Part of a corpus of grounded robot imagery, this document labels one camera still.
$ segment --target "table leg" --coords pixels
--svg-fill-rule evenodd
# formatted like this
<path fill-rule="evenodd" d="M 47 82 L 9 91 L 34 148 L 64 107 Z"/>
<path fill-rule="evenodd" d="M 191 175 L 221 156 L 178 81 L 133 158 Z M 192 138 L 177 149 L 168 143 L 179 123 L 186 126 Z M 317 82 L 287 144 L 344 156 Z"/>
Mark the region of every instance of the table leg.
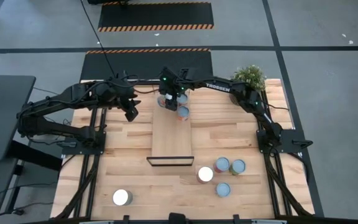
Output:
<path fill-rule="evenodd" d="M 61 158 L 57 158 L 55 156 L 51 156 L 50 154 L 35 150 L 30 146 L 26 146 L 25 144 L 19 143 L 15 140 L 11 142 L 8 156 L 56 171 L 60 171 L 62 166 Z"/>

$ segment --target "can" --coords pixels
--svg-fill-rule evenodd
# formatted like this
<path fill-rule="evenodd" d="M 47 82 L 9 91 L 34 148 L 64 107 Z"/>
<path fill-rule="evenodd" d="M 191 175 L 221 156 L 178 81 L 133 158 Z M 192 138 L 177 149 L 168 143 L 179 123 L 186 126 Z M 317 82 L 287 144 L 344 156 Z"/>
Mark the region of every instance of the can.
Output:
<path fill-rule="evenodd" d="M 214 170 L 217 173 L 222 173 L 224 171 L 227 171 L 229 170 L 229 168 L 230 168 L 229 159 L 226 159 L 225 157 L 219 157 L 214 163 Z"/>
<path fill-rule="evenodd" d="M 186 106 L 180 106 L 178 108 L 178 119 L 180 121 L 186 121 L 189 118 L 190 110 Z"/>
<path fill-rule="evenodd" d="M 161 107 L 165 108 L 165 96 L 164 95 L 160 95 L 157 98 L 157 103 L 158 105 L 160 105 Z"/>
<path fill-rule="evenodd" d="M 231 188 L 227 183 L 219 183 L 215 188 L 216 194 L 219 197 L 227 197 L 230 195 Z"/>
<path fill-rule="evenodd" d="M 230 166 L 230 173 L 232 175 L 239 175 L 246 170 L 246 163 L 241 160 L 235 160 Z"/>
<path fill-rule="evenodd" d="M 201 184 L 206 184 L 212 180 L 214 172 L 209 167 L 202 167 L 197 172 L 197 180 Z"/>
<path fill-rule="evenodd" d="M 118 206 L 129 205 L 133 198 L 130 191 L 119 189 L 112 195 L 112 202 Z"/>
<path fill-rule="evenodd" d="M 185 106 L 187 105 L 188 102 L 188 97 L 186 94 L 181 94 L 178 98 L 177 98 L 177 102 L 178 102 L 178 106 Z"/>

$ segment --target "black desk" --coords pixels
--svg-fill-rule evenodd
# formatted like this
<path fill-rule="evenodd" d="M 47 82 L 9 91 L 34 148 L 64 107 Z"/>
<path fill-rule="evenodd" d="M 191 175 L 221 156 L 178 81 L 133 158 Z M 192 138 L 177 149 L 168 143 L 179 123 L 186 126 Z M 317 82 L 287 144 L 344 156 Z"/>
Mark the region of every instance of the black desk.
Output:
<path fill-rule="evenodd" d="M 6 190 L 13 174 L 17 173 L 17 161 L 60 170 L 62 160 L 32 149 L 13 139 L 17 129 L 16 114 L 27 103 L 35 77 L 0 75 L 0 191 Z M 6 193 L 0 195 L 0 209 Z"/>

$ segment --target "wooden tabletop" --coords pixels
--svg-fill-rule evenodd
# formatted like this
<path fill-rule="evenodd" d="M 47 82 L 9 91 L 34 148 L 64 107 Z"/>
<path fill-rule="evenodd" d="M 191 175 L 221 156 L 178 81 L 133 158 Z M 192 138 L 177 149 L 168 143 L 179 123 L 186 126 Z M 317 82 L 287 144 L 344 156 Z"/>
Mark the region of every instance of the wooden tabletop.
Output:
<path fill-rule="evenodd" d="M 266 81 L 268 102 L 287 107 L 279 79 Z M 136 86 L 148 91 L 158 86 Z M 190 94 L 191 145 L 195 157 L 191 167 L 152 167 L 146 157 L 151 156 L 153 108 L 157 93 L 139 94 L 139 115 L 128 123 L 121 110 L 108 111 L 106 118 L 106 150 L 99 163 L 93 203 L 92 220 L 166 220 L 170 212 L 183 213 L 190 219 L 273 218 L 264 158 L 259 152 L 255 132 L 256 119 L 233 105 L 227 93 L 197 89 Z M 271 108 L 272 118 L 283 128 L 292 127 L 287 110 Z M 89 125 L 91 113 L 76 110 L 72 125 Z M 228 172 L 214 174 L 208 184 L 196 180 L 202 166 L 212 167 L 218 157 L 231 162 L 242 159 L 247 169 L 238 176 Z M 302 163 L 281 154 L 287 186 L 304 206 L 313 213 L 313 206 Z M 60 172 L 51 217 L 58 215 L 78 188 L 83 156 L 76 156 Z M 215 186 L 226 182 L 232 192 L 226 198 L 215 194 Z M 132 192 L 134 199 L 128 206 L 115 206 L 112 194 L 117 189 Z M 284 214 L 281 193 L 277 189 L 280 212 Z M 81 214 L 85 214 L 86 200 Z"/>

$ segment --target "concrete floor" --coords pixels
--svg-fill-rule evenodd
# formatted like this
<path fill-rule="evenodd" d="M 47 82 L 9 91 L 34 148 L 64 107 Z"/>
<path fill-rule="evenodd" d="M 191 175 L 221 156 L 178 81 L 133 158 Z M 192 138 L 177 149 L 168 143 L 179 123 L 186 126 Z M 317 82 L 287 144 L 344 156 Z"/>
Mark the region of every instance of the concrete floor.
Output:
<path fill-rule="evenodd" d="M 262 0 L 210 2 L 213 30 L 99 36 L 105 47 L 273 45 Z M 268 3 L 281 46 L 358 45 L 358 1 Z M 101 6 L 85 5 L 96 25 Z M 0 49 L 71 47 L 98 47 L 80 0 L 4 0 L 0 8 Z M 297 51 L 284 52 L 283 56 L 305 136 L 314 141 L 309 151 L 324 214 L 358 218 L 358 51 Z M 37 77 L 36 87 L 60 92 L 78 82 L 84 57 L 85 53 L 0 54 L 0 75 L 33 75 Z M 214 50 L 212 62 L 214 74 L 221 77 L 230 77 L 237 67 L 255 64 L 267 77 L 281 78 L 273 51 Z M 30 100 L 46 95 L 34 90 Z M 50 117 L 61 122 L 71 120 L 72 113 L 62 111 Z M 53 188 L 24 189 L 17 205 L 51 202 L 53 197 Z M 46 220 L 50 209 L 45 205 L 28 208 L 24 216 L 6 215 L 0 223 Z"/>

